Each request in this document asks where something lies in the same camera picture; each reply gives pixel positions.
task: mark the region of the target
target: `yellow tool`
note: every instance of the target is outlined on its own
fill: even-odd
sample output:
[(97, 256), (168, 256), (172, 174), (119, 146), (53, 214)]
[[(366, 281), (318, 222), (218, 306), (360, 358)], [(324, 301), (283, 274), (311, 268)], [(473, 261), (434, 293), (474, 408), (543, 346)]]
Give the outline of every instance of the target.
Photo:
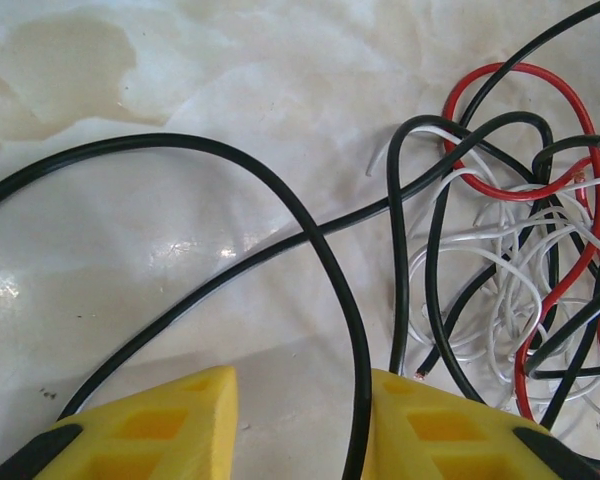
[[(0, 466), (0, 480), (228, 480), (238, 419), (216, 367), (56, 423)], [(364, 480), (599, 479), (542, 427), (373, 371)]]

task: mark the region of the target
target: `white surface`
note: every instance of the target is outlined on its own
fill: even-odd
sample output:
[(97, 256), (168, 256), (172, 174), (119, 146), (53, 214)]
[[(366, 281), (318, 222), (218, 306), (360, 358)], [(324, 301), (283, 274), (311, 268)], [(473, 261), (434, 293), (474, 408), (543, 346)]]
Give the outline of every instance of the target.
[[(588, 2), (349, 3), (0, 0), (0, 179), (87, 141), (179, 131), (254, 155), (326, 220), (384, 195), (383, 169), (373, 178), (364, 172), (397, 123), (438, 113), (463, 74), (505, 59)], [(530, 61), (569, 81), (600, 131), (600, 17)], [(520, 75), (492, 93), (475, 123), (514, 108), (545, 116), (558, 138), (578, 132), (550, 87)], [(523, 127), (493, 140), (519, 158), (538, 145)], [(430, 143), (407, 141), (403, 180), (435, 158)], [(453, 191), (446, 225), (462, 228), (473, 218), (475, 195), (464, 186)], [(421, 203), (412, 200), (405, 211)], [(86, 162), (6, 202), (0, 461), (48, 427), (122, 341), (250, 249), (295, 230), (280, 203), (247, 174), (175, 151)], [(388, 217), (329, 242), (362, 311), (373, 364), (386, 368)], [(467, 276), (480, 265), (466, 255), (447, 258), (446, 268)], [(457, 279), (442, 275), (445, 302), (458, 288)], [(413, 295), (422, 304), (421, 289)], [(411, 342), (408, 374), (423, 352)], [(241, 393), (234, 478), (337, 478), (349, 434), (350, 357), (326, 276), (301, 247), (188, 313), (106, 383), (92, 405), (233, 364)], [(481, 367), (469, 368), (480, 382)], [(442, 366), (429, 382), (457, 391)], [(579, 419), (567, 443), (600, 456), (599, 417), (580, 415), (581, 404), (567, 413)]]

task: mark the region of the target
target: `rectangular hole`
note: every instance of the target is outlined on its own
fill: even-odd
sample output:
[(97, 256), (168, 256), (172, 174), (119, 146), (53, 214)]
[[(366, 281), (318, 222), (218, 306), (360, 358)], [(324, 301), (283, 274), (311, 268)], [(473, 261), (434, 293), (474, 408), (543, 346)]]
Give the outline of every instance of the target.
[(185, 409), (141, 411), (127, 419), (113, 437), (167, 440), (178, 434), (187, 414)]
[(515, 480), (520, 478), (499, 455), (445, 455), (433, 458), (445, 480)]
[(420, 440), (460, 442), (485, 438), (467, 417), (451, 410), (412, 412), (407, 419)]
[(159, 454), (97, 455), (85, 478), (89, 480), (147, 480), (160, 461)]

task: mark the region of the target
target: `white wire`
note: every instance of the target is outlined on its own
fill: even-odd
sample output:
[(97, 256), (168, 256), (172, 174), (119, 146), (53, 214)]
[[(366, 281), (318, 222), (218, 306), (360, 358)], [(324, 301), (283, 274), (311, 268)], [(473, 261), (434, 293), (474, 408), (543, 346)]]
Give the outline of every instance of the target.
[[(449, 134), (448, 132), (441, 130), (437, 127), (421, 127), (413, 130), (411, 133), (431, 133), (438, 137), (449, 140), (456, 145), (460, 143), (460, 139)], [(379, 162), (381, 155), (386, 153), (387, 148), (381, 149), (379, 155), (375, 156), (367, 168), (367, 175), (371, 176), (372, 170)], [(475, 160), (479, 169), (464, 167), (462, 169), (454, 170), (452, 173), (442, 179), (441, 183), (436, 187), (434, 194), (430, 201), (420, 210), (415, 220), (411, 224), (407, 238), (413, 239), (415, 237), (415, 231), (420, 226), (422, 221), (426, 218), (430, 209), (435, 204), (436, 199), (439, 197), (441, 192), (449, 185), (453, 180), (461, 177), (462, 175), (474, 175), (481, 178), (483, 181), (491, 184), (495, 188), (501, 188), (495, 178), (495, 175), (490, 170), (488, 165), (478, 155), (476, 150), (472, 149), (468, 152), (468, 155)], [(467, 252), (473, 253), (490, 260), (496, 265), (496, 278), (495, 278), (495, 291), (493, 294), (495, 299), (491, 312), (487, 318), (488, 328), (478, 328), (477, 331), (472, 333), (465, 333), (454, 335), (454, 341), (450, 341), (453, 349), (463, 347), (471, 342), (478, 340), (481, 337), (486, 336), (486, 348), (478, 348), (473, 354), (459, 355), (456, 357), (459, 361), (473, 360), (486, 354), (487, 362), (490, 370), (493, 372), (495, 377), (504, 384), (505, 396), (500, 402), (500, 406), (504, 406), (510, 401), (513, 396), (513, 385), (511, 382), (511, 370), (513, 353), (520, 348), (525, 339), (533, 333), (535, 329), (541, 335), (544, 340), (547, 339), (547, 333), (539, 324), (541, 311), (542, 311), (542, 299), (540, 289), (550, 290), (546, 273), (542, 268), (542, 265), (546, 263), (544, 257), (548, 254), (549, 250), (553, 245), (563, 240), (566, 236), (573, 232), (577, 232), (581, 237), (592, 243), (598, 250), (600, 250), (600, 239), (598, 239), (591, 232), (592, 221), (589, 218), (587, 210), (572, 196), (567, 195), (566, 192), (571, 192), (581, 188), (587, 188), (594, 185), (600, 184), (600, 178), (595, 178), (586, 182), (581, 182), (573, 185), (567, 185), (562, 187), (556, 195), (568, 203), (570, 206), (576, 209), (579, 218), (575, 218), (568, 210), (561, 207), (550, 207), (542, 210), (541, 212), (533, 215), (522, 221), (516, 221), (516, 217), (511, 208), (513, 202), (505, 202), (498, 199), (489, 199), (489, 201), (480, 209), (478, 215), (474, 220), (475, 228), (458, 232), (452, 235), (445, 235), (440, 240), (440, 252)], [(508, 189), (508, 191), (523, 191), (533, 190), (537, 188), (543, 188), (546, 185), (519, 185)], [(495, 224), (481, 225), (484, 218), (486, 218), (489, 210), (496, 206), (498, 208), (498, 219)], [(565, 218), (545, 218), (547, 214), (560, 214)], [(517, 237), (519, 232), (527, 227), (538, 227), (554, 225), (556, 230), (549, 233), (546, 232), (542, 238), (537, 242), (531, 244), (527, 242), (525, 253), (522, 254), (519, 250)], [(508, 236), (512, 237), (510, 247), (504, 248), (504, 240)], [(476, 246), (461, 245), (464, 242), (475, 242), (475, 241), (492, 241), (492, 247), (494, 251), (485, 250)], [(510, 258), (509, 261), (504, 260), (502, 255), (507, 254)], [(414, 276), (415, 271), (423, 264), (426, 259), (426, 247), (420, 248), (414, 255), (409, 259), (409, 280)], [(531, 276), (524, 273), (526, 269), (530, 270)], [(534, 278), (538, 282), (538, 286), (534, 283), (531, 278)], [(521, 288), (525, 289), (531, 294), (532, 301), (522, 303), (521, 302)], [(569, 303), (587, 303), (588, 300), (578, 298), (562, 298), (558, 301), (557, 305), (559, 308), (566, 308)], [(425, 334), (413, 321), (413, 315), (410, 315), (410, 329), (409, 334), (418, 342), (425, 345), (433, 345), (433, 338), (430, 335)], [(522, 329), (519, 327), (519, 319), (525, 319)], [(509, 334), (509, 342), (511, 344), (508, 348), (507, 358), (509, 364), (505, 369), (502, 369), (496, 358), (496, 344), (497, 337), (501, 331), (506, 331)], [(570, 349), (572, 348), (573, 337), (570, 337), (567, 342), (564, 342), (560, 348), (552, 354), (553, 357), (564, 355), (565, 360), (568, 360)], [(575, 400), (577, 398), (583, 398), (587, 404), (600, 414), (600, 407), (598, 407), (588, 396), (588, 394), (598, 387), (600, 384), (600, 377), (594, 378), (592, 381), (587, 383), (584, 387), (575, 383), (576, 390), (569, 393), (567, 401)], [(535, 404), (544, 405), (551, 401), (551, 397), (534, 397), (530, 396), (529, 401)]]

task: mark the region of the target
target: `black wire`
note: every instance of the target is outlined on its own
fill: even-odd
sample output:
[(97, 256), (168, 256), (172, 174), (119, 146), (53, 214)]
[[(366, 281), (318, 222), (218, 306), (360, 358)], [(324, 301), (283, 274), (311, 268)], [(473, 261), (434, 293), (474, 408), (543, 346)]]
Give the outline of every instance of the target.
[(532, 54), (535, 50), (543, 46), (549, 40), (557, 37), (561, 33), (575, 27), (577, 24), (588, 20), (591, 17), (594, 17), (600, 13), (600, 1), (595, 2), (582, 10), (577, 11), (573, 15), (568, 16), (564, 20), (556, 23), (553, 27), (545, 30), (536, 38), (527, 43), (524, 47), (518, 50), (515, 54), (509, 58), (506, 62), (502, 64), (498, 70), (496, 70), (493, 75), (491, 75), (487, 81), (480, 87), (478, 92), (473, 96), (469, 105), (465, 109), (462, 117), (460, 119), (460, 125), (466, 127), (469, 125), (471, 118), (476, 113), (476, 110), (480, 106), (480, 104), (484, 101), (486, 96), (489, 94), (493, 87), (495, 87), (500, 80), (504, 78), (504, 76), (509, 73), (513, 67), (515, 67), (518, 63)]
[[(549, 140), (553, 139), (553, 134), (552, 134), (551, 129), (549, 128), (548, 124), (546, 125), (546, 130), (545, 130), (544, 135)], [(539, 161), (534, 160), (533, 166), (538, 169), (539, 174), (545, 175), (544, 178), (539, 178), (538, 174), (534, 175), (532, 172), (530, 172), (527, 169), (527, 167), (525, 167), (520, 162), (518, 162), (515, 158), (511, 157), (510, 155), (508, 155), (504, 152), (493, 152), (492, 151), (492, 152), (488, 152), (488, 153), (492, 157), (496, 158), (497, 160), (503, 162), (505, 165), (510, 167), (514, 172), (516, 172), (518, 175), (520, 175), (522, 177), (522, 179), (525, 180), (527, 183), (532, 183), (532, 184), (549, 183), (549, 181), (550, 181), (551, 164), (552, 164), (551, 156), (547, 156), (544, 159), (541, 159)], [(559, 206), (562, 206), (562, 204), (560, 203), (559, 200), (557, 200), (557, 198), (556, 198), (556, 201), (558, 202)], [(544, 206), (545, 206), (544, 199), (533, 202), (533, 206), (531, 207), (529, 216), (535, 215), (542, 208), (544, 208)], [(525, 242), (529, 238), (529, 235), (531, 234), (533, 228), (534, 227), (526, 227), (526, 228), (522, 229), (522, 231), (520, 232), (520, 235), (518, 236), (518, 245), (520, 247), (522, 247), (525, 244)], [(551, 232), (554, 229), (555, 229), (555, 226), (553, 226), (553, 225), (547, 226), (547, 230), (549, 232)], [(509, 260), (509, 256), (506, 254), (503, 255), (502, 258), (504, 258), (505, 260)], [(549, 281), (549, 286), (551, 288), (555, 287), (555, 285), (558, 283), (559, 276), (560, 276), (559, 266), (560, 266), (559, 251), (558, 251), (558, 245), (556, 244), (553, 247), (551, 247), (551, 249), (549, 250), (549, 258), (548, 258), (548, 267), (549, 267), (548, 268), (548, 270), (549, 270), (548, 281)], [(461, 315), (462, 311), (464, 310), (466, 305), (469, 303), (469, 300), (471, 300), (471, 298), (478, 292), (478, 290), (480, 290), (480, 288), (496, 274), (496, 271), (497, 271), (496, 264), (492, 263), (489, 267), (485, 268), (482, 272), (480, 272), (478, 275), (476, 275), (476, 277), (460, 292), (460, 295), (458, 296), (458, 298), (454, 302), (453, 306), (449, 310), (447, 319), (444, 322), (444, 329), (445, 329), (445, 334), (446, 334), (447, 338), (451, 337), (451, 333), (453, 332), (453, 329), (454, 329), (456, 323), (460, 319), (460, 315)], [(547, 312), (545, 321), (543, 322), (543, 325), (545, 326), (545, 328), (547, 328), (547, 329), (550, 328), (550, 326), (553, 323), (553, 320), (555, 318), (556, 311), (557, 311), (557, 307), (554, 306)], [(536, 342), (536, 339), (537, 339), (538, 345), (539, 345), (539, 343), (542, 339), (536, 337), (536, 338), (534, 338), (534, 342)], [(416, 370), (416, 375), (419, 375), (421, 377), (428, 375), (429, 372), (431, 370), (433, 370), (433, 368), (435, 367), (435, 364), (438, 362), (439, 359), (440, 359), (440, 350), (438, 349), (437, 345), (434, 345), (431, 348), (429, 355), (427, 355), (425, 360), (422, 362), (422, 364)]]
[(362, 318), (340, 265), (313, 218), (289, 187), (264, 164), (236, 148), (202, 137), (169, 133), (133, 135), (67, 150), (22, 169), (0, 182), (0, 202), (45, 175), (76, 162), (109, 153), (156, 147), (206, 152), (244, 168), (280, 198), (305, 231), (333, 285), (349, 329), (354, 359), (355, 389), (351, 437), (343, 478), (360, 478), (371, 420), (371, 361)]
[[(437, 126), (440, 128), (444, 128), (459, 136), (467, 136), (469, 134), (469, 131), (467, 129), (459, 127), (454, 122), (451, 122), (450, 120), (436, 115), (424, 115), (418, 118), (420, 119), (419, 126)], [(515, 160), (511, 159), (511, 157), (509, 157), (506, 153), (504, 153), (499, 148), (491, 145), (490, 143), (481, 141), (479, 145), (484, 151), (488, 152), (489, 154), (505, 158), (505, 163), (511, 162), (512, 164), (515, 164)], [(408, 198), (411, 198), (413, 195), (424, 190), (428, 185), (435, 181), (435, 179), (438, 178), (442, 174), (442, 172), (444, 172), (449, 167), (447, 163), (438, 163), (432, 166), (419, 178), (415, 179), (414, 181), (410, 182), (407, 186), (403, 187), (400, 192), (402, 199), (406, 200)], [(375, 215), (378, 215), (387, 210), (388, 207), (389, 203), (387, 198), (383, 198), (366, 207), (362, 207), (347, 215), (331, 220), (321, 225), (319, 228), (324, 235), (334, 233), (346, 227), (350, 227), (364, 220), (372, 218)], [(76, 413), (82, 407), (82, 405), (89, 399), (93, 392), (95, 392), (95, 390), (124, 362), (126, 362), (138, 350), (140, 350), (144, 345), (151, 341), (156, 335), (158, 335), (158, 333), (167, 328), (171, 323), (177, 320), (181, 315), (186, 313), (196, 304), (204, 300), (207, 296), (211, 295), (213, 292), (215, 292), (231, 280), (235, 279), (239, 275), (246, 273), (252, 268), (257, 267), (258, 265), (261, 265), (262, 263), (270, 260), (271, 258), (274, 258), (306, 241), (307, 236), (304, 233), (298, 233), (296, 235), (293, 235), (274, 245), (271, 245), (270, 247), (267, 247), (266, 249), (260, 252), (257, 252), (247, 257), (246, 259), (242, 260), (236, 265), (233, 265), (226, 271), (218, 274), (211, 280), (208, 280), (206, 283), (198, 287), (193, 292), (189, 293), (186, 297), (180, 300), (167, 312), (165, 312), (163, 315), (151, 322), (147, 327), (145, 327), (132, 339), (127, 341), (109, 359), (107, 359), (100, 367), (98, 367), (96, 371), (92, 373), (91, 376), (89, 376), (89, 378), (82, 384), (82, 386), (80, 386), (80, 388), (76, 391), (73, 397), (69, 400), (64, 410), (62, 411), (59, 419)], [(397, 337), (399, 339), (404, 338), (404, 345), (406, 346), (406, 334), (404, 336), (394, 335), (394, 337)], [(394, 340), (394, 351), (400, 351), (401, 348), (401, 343), (396, 342)]]
[[(600, 293), (600, 268), (598, 269), (598, 275), (596, 276), (596, 283), (593, 289), (593, 294), (597, 295)], [(593, 341), (596, 338), (596, 330), (598, 329), (598, 322), (600, 321), (600, 315), (589, 322), (584, 330), (584, 334), (582, 335), (582, 339), (580, 340), (580, 345), (578, 345), (578, 349), (574, 354), (571, 362), (569, 363), (569, 367), (567, 368), (564, 376), (562, 377), (562, 381), (558, 388), (556, 389), (553, 397), (551, 398), (551, 402), (549, 402), (549, 406), (542, 416), (542, 420), (540, 421), (540, 425), (542, 425), (547, 430), (551, 430), (554, 423), (558, 418), (558, 414), (564, 405), (564, 402), (567, 400), (567, 395), (569, 395), (569, 391), (573, 386), (573, 383), (576, 381), (576, 377), (578, 371), (582, 368), (587, 355), (589, 354), (589, 350), (591, 350), (591, 345), (593, 345)]]
[(567, 321), (556, 333), (547, 339), (534, 353), (529, 357), (524, 365), (524, 372), (532, 375), (533, 371), (546, 360), (560, 345), (569, 339), (578, 328), (585, 323), (590, 322), (600, 313), (600, 293), (595, 295), (589, 303), (578, 311), (569, 321)]
[(556, 153), (577, 147), (600, 148), (600, 135), (574, 135), (563, 138), (543, 148), (533, 159), (534, 163), (544, 163), (546, 159), (553, 157)]
[[(566, 370), (535, 370), (529, 376), (537, 380), (553, 380), (563, 378)], [(586, 367), (578, 370), (577, 378), (600, 377), (600, 366)]]
[[(536, 38), (527, 43), (524, 47), (522, 47), (509, 60), (503, 63), (502, 66), (493, 75), (491, 75), (491, 77), (489, 77), (487, 81), (482, 85), (482, 87), (478, 90), (476, 95), (471, 99), (469, 105), (465, 109), (459, 122), (460, 125), (466, 127), (469, 124), (471, 118), (473, 117), (477, 108), (480, 106), (487, 94), (493, 89), (493, 87), (496, 86), (496, 84), (502, 78), (504, 78), (504, 76), (507, 73), (509, 73), (518, 63), (524, 60), (524, 58), (526, 58), (534, 50), (541, 47), (542, 45), (547, 43), (549, 40), (555, 38), (562, 32), (569, 30), (578, 23), (587, 20), (588, 18), (591, 18), (599, 13), (600, 1), (590, 6), (587, 6), (584, 9), (567, 17), (566, 19), (562, 20), (561, 22), (557, 23), (545, 32), (541, 33)], [(446, 209), (447, 197), (448, 188), (446, 188), (442, 192), (434, 208), (434, 218), (437, 217), (435, 219), (436, 223), (439, 225), (435, 225), (434, 221), (432, 220), (432, 229), (429, 234), (427, 260), (425, 264), (425, 291), (427, 290), (427, 286), (429, 287), (427, 292), (427, 309), (429, 311), (429, 320), (432, 323), (432, 329), (434, 329), (434, 336), (436, 337), (436, 342), (438, 343), (438, 347), (440, 348), (443, 359), (445, 360), (445, 364), (447, 364), (447, 368), (449, 368), (450, 365), (452, 366), (452, 368), (450, 368), (449, 370), (452, 377), (454, 377), (456, 383), (460, 381), (461, 384), (458, 384), (458, 386), (461, 388), (461, 390), (463, 390), (464, 388), (463, 393), (465, 393), (466, 391), (467, 393), (477, 395), (477, 392), (475, 392), (475, 389), (473, 389), (466, 376), (460, 369), (460, 366), (458, 365), (458, 362), (455, 356), (453, 355), (453, 352), (451, 351), (448, 339), (444, 335), (437, 291), (437, 261), (431, 261), (432, 254), (435, 255), (434, 259), (437, 260), (438, 249), (440, 244), (440, 229), (442, 226), (442, 220), (444, 218), (444, 211)], [(591, 459), (585, 456), (582, 456), (581, 458), (588, 462), (593, 468), (600, 469), (600, 460)]]
[[(532, 117), (527, 118), (531, 121), (519, 121), (524, 121), (525, 123), (529, 123), (530, 125), (536, 127), (542, 138), (543, 146), (546, 147), (547, 145), (549, 145), (551, 143), (552, 137), (550, 133), (548, 133), (551, 130), (549, 129), (547, 122), (537, 115), (533, 115)], [(484, 125), (476, 129), (474, 134), (483, 129), (483, 127)], [(450, 154), (453, 154), (457, 150), (457, 148), (458, 147), (454, 148)], [(442, 314), (440, 311), (440, 301), (438, 298), (438, 256), (440, 253), (442, 223), (444, 221), (444, 213), (447, 208), (448, 195), (449, 186), (442, 190), (440, 196), (436, 200), (435, 207), (433, 209), (433, 216), (431, 218), (431, 228), (429, 229), (429, 239), (427, 242), (427, 258), (425, 260), (424, 267), (424, 288), (427, 302), (427, 313), (429, 314), (429, 323), (431, 324), (431, 330), (433, 332), (435, 343), (438, 347), (438, 350), (440, 351), (442, 360), (444, 361), (447, 369), (449, 370), (449, 374), (456, 382), (456, 385), (465, 397), (471, 400), (475, 400), (477, 402), (484, 403), (482, 397), (473, 387), (467, 376), (464, 374), (462, 368), (460, 367), (460, 364), (458, 363), (458, 360), (453, 354), (451, 345), (449, 343), (449, 339), (444, 332)]]
[[(470, 133), (456, 148), (446, 155), (439, 163), (440, 166), (445, 166), (444, 173), (451, 168), (453, 163), (459, 160), (462, 155), (466, 154), (471, 148), (476, 146), (485, 136), (489, 135), (498, 128), (511, 123), (529, 123), (541, 130), (549, 130), (547, 122), (535, 114), (528, 112), (510, 112), (500, 115), (486, 124), (482, 125), (475, 132)], [(400, 146), (404, 138), (416, 128), (418, 124), (413, 120), (403, 123), (394, 134), (389, 145), (387, 154), (387, 187), (389, 193), (389, 212), (391, 217), (391, 231), (393, 238), (393, 254), (394, 254), (394, 269), (396, 276), (396, 299), (401, 299), (402, 302), (408, 298), (408, 293), (405, 291), (408, 288), (408, 255), (406, 250), (406, 235), (404, 231), (404, 217), (402, 212), (402, 204), (399, 196), (399, 161), (400, 161)], [(403, 342), (406, 344), (406, 334), (408, 331), (408, 304), (396, 303), (395, 311), (395, 331), (402, 332), (402, 336), (396, 339), (394, 333), (394, 346), (396, 343)], [(396, 354), (396, 350), (392, 351), (392, 359), (402, 362), (404, 359), (404, 350), (400, 351), (401, 356)], [(475, 389), (470, 386), (464, 391), (468, 393), (475, 392)]]

